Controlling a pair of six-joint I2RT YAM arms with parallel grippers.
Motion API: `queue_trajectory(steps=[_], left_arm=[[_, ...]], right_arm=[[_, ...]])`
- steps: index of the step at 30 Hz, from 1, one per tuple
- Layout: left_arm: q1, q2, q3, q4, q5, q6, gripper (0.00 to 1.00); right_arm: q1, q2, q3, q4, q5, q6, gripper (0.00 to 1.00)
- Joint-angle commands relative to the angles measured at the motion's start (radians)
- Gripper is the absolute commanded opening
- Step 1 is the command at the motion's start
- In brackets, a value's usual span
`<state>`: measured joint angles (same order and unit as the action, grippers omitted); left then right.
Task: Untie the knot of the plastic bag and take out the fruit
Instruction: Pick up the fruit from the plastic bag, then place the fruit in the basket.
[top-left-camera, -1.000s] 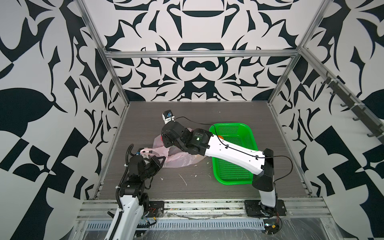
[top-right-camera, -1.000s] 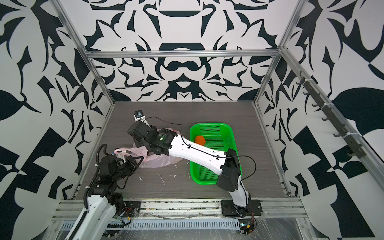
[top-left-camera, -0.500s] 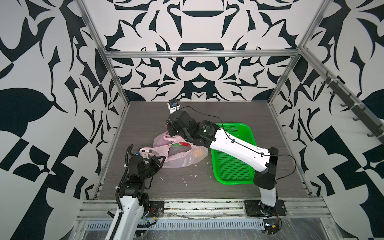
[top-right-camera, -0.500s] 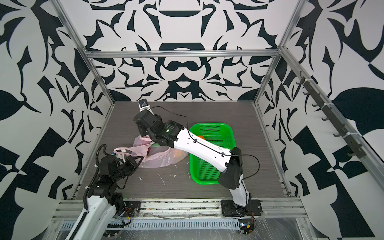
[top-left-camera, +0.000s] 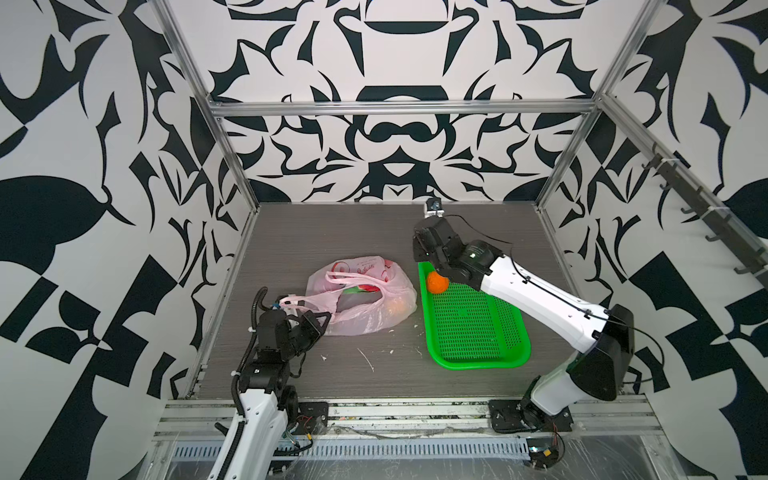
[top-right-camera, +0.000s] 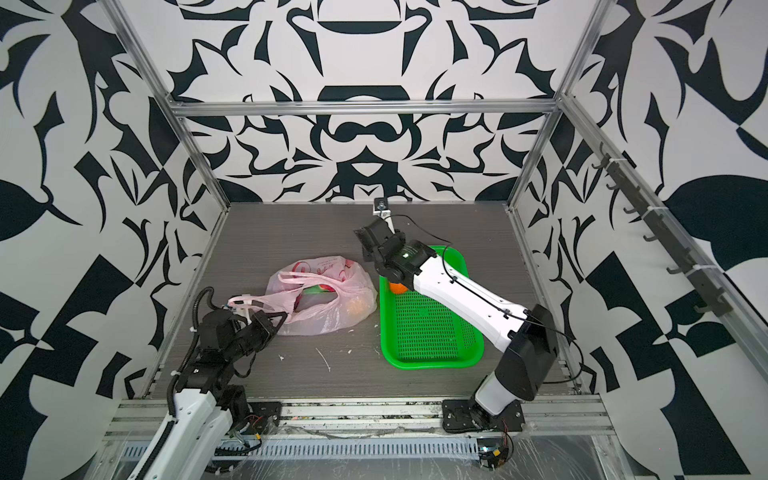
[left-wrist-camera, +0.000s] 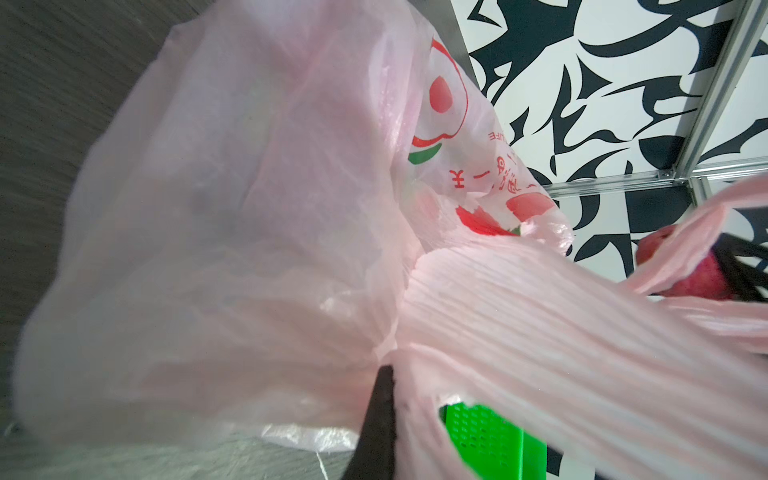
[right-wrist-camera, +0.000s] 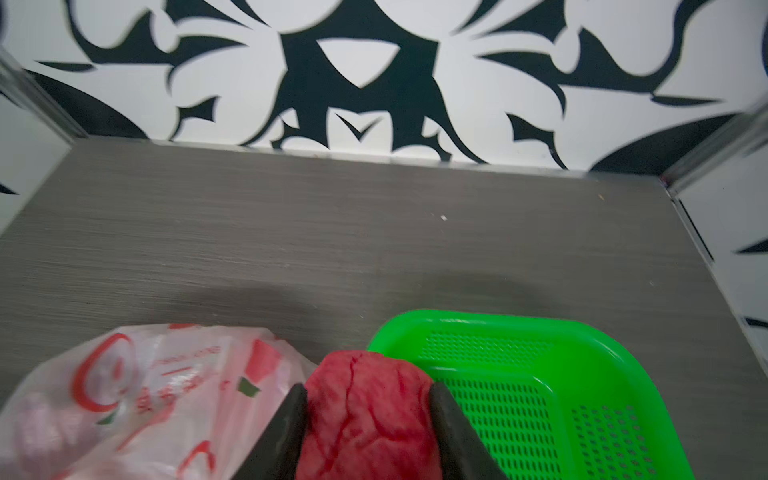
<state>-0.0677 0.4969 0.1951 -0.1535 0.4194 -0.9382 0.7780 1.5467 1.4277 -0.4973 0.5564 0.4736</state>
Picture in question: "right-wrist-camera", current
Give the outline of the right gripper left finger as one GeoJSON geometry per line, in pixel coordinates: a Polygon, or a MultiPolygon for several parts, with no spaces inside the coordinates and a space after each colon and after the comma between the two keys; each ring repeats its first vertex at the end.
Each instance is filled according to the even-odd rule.
{"type": "Polygon", "coordinates": [[[293,480],[308,419],[308,394],[295,384],[283,399],[234,480],[293,480]]]}

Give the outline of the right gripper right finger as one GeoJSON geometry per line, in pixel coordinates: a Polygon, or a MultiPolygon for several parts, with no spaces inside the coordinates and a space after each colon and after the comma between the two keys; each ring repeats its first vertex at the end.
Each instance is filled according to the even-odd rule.
{"type": "Polygon", "coordinates": [[[428,401],[444,480],[508,479],[444,383],[430,387],[428,401]]]}

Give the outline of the red fruit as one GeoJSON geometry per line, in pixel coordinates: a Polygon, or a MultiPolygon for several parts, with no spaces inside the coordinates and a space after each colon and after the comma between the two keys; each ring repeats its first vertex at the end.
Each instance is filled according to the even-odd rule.
{"type": "Polygon", "coordinates": [[[297,479],[440,479],[433,380],[367,351],[327,355],[312,373],[297,479]]]}

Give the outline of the green plastic perforated basket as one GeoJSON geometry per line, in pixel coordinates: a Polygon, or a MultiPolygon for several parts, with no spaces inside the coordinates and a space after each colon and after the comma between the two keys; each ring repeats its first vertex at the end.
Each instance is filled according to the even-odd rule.
{"type": "Polygon", "coordinates": [[[664,401],[619,342],[586,324],[415,310],[369,350],[444,384],[511,479],[689,479],[664,401]]]}

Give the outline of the pink plastic bag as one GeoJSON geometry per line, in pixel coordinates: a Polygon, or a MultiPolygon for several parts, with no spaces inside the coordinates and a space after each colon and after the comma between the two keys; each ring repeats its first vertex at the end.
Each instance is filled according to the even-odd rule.
{"type": "Polygon", "coordinates": [[[313,368],[265,328],[112,330],[22,380],[1,411],[1,475],[230,479],[313,368]]]}

